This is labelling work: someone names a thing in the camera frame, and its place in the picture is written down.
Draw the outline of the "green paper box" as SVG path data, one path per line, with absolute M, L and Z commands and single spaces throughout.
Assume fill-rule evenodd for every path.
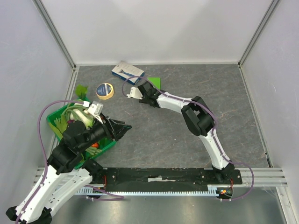
M 159 77 L 149 77 L 148 81 L 156 88 L 161 89 L 161 79 Z

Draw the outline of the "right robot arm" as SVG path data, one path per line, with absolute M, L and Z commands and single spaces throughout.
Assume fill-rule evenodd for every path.
M 141 95 L 138 98 L 140 103 L 180 113 L 188 130 L 203 142 L 211 159 L 215 180 L 223 184 L 231 178 L 235 167 L 218 139 L 216 118 L 201 97 L 178 97 L 156 89 L 149 81 L 138 86 L 137 92 Z

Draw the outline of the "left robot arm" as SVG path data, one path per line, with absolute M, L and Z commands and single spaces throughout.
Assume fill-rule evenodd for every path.
M 7 217 L 17 224 L 49 224 L 82 187 L 102 180 L 102 166 L 88 159 L 71 179 L 60 185 L 82 160 L 82 153 L 101 139 L 118 141 L 131 128 L 123 121 L 110 118 L 104 118 L 103 122 L 95 119 L 90 127 L 81 121 L 70 123 L 47 159 L 38 182 L 21 204 L 8 208 Z

